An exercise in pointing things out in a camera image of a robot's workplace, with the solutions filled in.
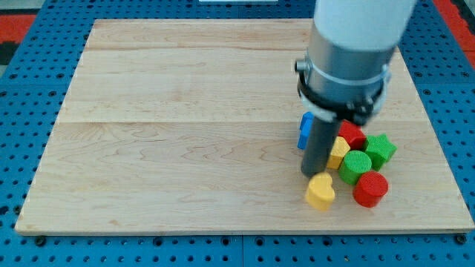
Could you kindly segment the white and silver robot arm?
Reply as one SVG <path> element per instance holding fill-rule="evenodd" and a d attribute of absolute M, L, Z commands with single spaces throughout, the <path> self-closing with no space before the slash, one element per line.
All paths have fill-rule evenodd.
<path fill-rule="evenodd" d="M 317 0 L 298 94 L 318 120 L 365 125 L 387 98 L 390 61 L 416 0 Z"/>

